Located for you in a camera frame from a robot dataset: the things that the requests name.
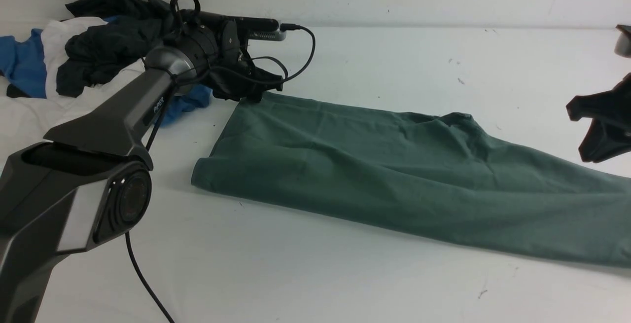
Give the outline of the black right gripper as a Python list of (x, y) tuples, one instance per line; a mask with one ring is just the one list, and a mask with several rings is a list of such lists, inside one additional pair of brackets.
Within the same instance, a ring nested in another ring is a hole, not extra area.
[(567, 105), (569, 119), (592, 119), (579, 145), (584, 163), (601, 163), (631, 151), (631, 74), (610, 91), (575, 96)]

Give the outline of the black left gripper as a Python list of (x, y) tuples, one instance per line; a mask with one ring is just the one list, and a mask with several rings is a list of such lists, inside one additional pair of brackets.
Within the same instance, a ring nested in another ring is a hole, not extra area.
[(239, 39), (235, 22), (225, 21), (214, 26), (214, 31), (218, 55), (202, 84), (212, 90), (215, 98), (260, 103), (265, 92), (282, 91), (284, 77), (255, 66), (243, 43), (247, 39)]

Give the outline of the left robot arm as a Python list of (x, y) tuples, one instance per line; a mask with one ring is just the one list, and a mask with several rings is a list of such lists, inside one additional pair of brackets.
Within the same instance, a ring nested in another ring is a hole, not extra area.
[(194, 19), (145, 56), (145, 71), (88, 114), (13, 153), (1, 175), (1, 321), (33, 323), (52, 269), (129, 232), (148, 208), (153, 161), (142, 137), (182, 87), (225, 99), (281, 90), (248, 60), (239, 23)]

